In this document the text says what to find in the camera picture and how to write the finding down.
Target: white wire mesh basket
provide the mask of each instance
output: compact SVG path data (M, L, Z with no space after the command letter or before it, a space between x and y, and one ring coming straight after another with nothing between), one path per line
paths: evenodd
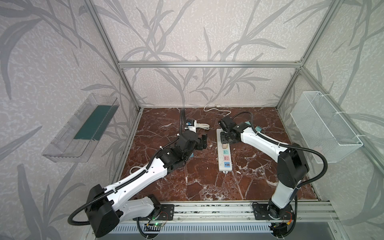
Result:
M291 112L308 147L328 162L338 162L362 142L327 98L319 91L303 92ZM323 163L314 155L317 163Z

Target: transparent acrylic box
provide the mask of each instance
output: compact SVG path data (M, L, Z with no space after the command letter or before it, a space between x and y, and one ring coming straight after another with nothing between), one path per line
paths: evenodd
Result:
M96 129L94 133L88 134L89 139L75 139L79 130L98 106L111 107L106 110L106 114L103 119L100 119L98 126L94 127ZM54 162L87 162L118 107L119 103L116 97L98 96L91 93L44 149L42 155Z
M291 112L308 147L338 162L362 146L348 123L319 91L303 92ZM317 156L317 163L323 161Z

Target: leaf pattern wallpaper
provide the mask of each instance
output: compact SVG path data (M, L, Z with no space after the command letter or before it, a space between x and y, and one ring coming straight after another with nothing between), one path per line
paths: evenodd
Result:
M384 152L384 1L345 0L308 60L306 67ZM305 144L290 113L303 91L314 91L299 77L279 109L293 141ZM321 165L311 161L313 172ZM351 240L382 239L384 178L358 149L330 164L324 178L313 183L322 200L330 200Z
M95 0L120 61L297 61L325 1ZM124 69L142 106L275 106L294 69Z
M0 22L0 239L78 239L66 218L111 182L137 111L82 1L4 0ZM120 107L89 161L43 157L90 93Z

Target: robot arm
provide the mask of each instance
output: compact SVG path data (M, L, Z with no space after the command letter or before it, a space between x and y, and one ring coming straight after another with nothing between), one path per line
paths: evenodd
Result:
M296 186L309 171L304 153L301 150L286 148L284 147L286 143L277 141L260 132L255 133L248 123L236 124L229 116L222 118L219 125L224 130L220 135L223 144L243 142L259 149L277 162L279 182L270 199L269 215L273 219L279 219L285 207L296 195L298 191ZM265 138L281 144L273 144L265 140Z
M119 222L136 217L156 217L160 203L154 196L130 200L136 193L152 182L165 177L173 170L185 165L194 150L207 148L207 136L201 138L193 131L182 133L174 147L160 150L148 164L128 177L101 188L98 184L89 191L87 202L108 193L103 199L85 209L95 236L102 237L112 231Z

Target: marble floor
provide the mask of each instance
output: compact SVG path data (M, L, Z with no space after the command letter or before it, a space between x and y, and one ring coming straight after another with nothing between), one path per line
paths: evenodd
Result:
M254 114L253 123L262 132L279 141L290 142L275 108L228 108L234 116L241 111ZM274 193L277 178L275 163L269 156L244 143L231 144L233 171L219 172L217 162L217 123L226 113L203 108L187 108L187 119L207 123L210 130L197 129L198 135L207 134L207 149L194 151L187 164L162 179L153 182L135 198L154 194L159 201L194 200L268 200ZM249 121L248 114L235 118L235 122ZM178 108L145 108L140 119L121 178L129 175L133 166L144 166L159 146L174 139L179 131ZM299 199L316 199L307 184L298 192Z

